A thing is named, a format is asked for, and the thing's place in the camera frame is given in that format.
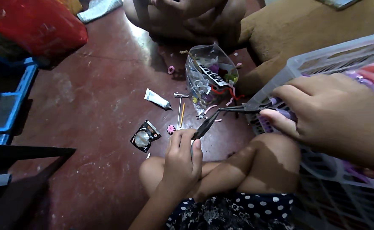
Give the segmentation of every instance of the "yellow pencil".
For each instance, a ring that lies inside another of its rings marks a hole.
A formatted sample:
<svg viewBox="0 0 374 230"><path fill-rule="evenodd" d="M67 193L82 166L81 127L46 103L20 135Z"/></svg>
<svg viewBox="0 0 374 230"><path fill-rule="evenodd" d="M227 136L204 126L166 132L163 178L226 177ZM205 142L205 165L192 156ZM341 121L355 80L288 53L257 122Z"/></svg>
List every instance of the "yellow pencil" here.
<svg viewBox="0 0 374 230"><path fill-rule="evenodd" d="M186 103L183 103L183 110L181 111L181 121L180 121L180 128L183 125L183 117L184 117L184 107L186 107Z"/></svg>

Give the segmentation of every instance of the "plastic bag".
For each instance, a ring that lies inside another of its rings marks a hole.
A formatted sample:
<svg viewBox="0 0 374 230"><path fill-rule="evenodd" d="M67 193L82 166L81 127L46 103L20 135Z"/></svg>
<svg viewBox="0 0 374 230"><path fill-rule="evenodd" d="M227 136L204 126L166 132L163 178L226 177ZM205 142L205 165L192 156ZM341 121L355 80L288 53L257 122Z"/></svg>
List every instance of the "plastic bag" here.
<svg viewBox="0 0 374 230"><path fill-rule="evenodd" d="M57 0L0 0L0 33L47 58L88 41L85 26Z"/></svg>
<svg viewBox="0 0 374 230"><path fill-rule="evenodd" d="M215 43L194 46L190 53L199 66L194 64L190 55L187 57L187 93L197 113L201 115L209 106L219 103L230 94L230 86L238 81L238 71L232 60Z"/></svg>

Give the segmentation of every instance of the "clear plastic bag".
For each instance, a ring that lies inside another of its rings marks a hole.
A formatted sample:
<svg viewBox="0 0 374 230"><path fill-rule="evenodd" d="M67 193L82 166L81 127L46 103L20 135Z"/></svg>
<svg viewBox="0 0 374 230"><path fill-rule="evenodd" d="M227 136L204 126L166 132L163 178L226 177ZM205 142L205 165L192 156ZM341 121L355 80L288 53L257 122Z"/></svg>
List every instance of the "clear plastic bag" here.
<svg viewBox="0 0 374 230"><path fill-rule="evenodd" d="M238 71L232 60L215 43L194 46L190 53L199 66L194 64L190 55L187 57L187 93L197 113L201 115L209 106L219 103L230 94L228 89L238 81Z"/></svg>

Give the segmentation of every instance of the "floral skirt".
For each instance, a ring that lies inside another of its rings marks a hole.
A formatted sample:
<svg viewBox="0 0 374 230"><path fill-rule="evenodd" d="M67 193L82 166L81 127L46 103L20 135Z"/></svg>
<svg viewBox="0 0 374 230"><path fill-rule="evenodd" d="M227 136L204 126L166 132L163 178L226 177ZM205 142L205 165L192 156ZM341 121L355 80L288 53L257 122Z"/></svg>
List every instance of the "floral skirt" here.
<svg viewBox="0 0 374 230"><path fill-rule="evenodd" d="M169 216L171 230L292 230L287 219L291 214L293 194L229 193L196 203L182 201Z"/></svg>

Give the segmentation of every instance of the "white tube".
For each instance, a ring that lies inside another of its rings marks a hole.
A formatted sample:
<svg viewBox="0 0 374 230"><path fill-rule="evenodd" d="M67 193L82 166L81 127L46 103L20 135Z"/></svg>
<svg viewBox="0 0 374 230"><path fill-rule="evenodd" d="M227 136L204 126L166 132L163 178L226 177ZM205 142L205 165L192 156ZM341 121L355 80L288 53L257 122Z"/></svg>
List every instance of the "white tube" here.
<svg viewBox="0 0 374 230"><path fill-rule="evenodd" d="M166 110L171 109L170 102L164 100L157 93L149 90L149 88L147 88L147 90L146 90L146 94L144 95L144 99L146 99L150 102L153 102L153 103L159 105L160 107L162 107Z"/></svg>

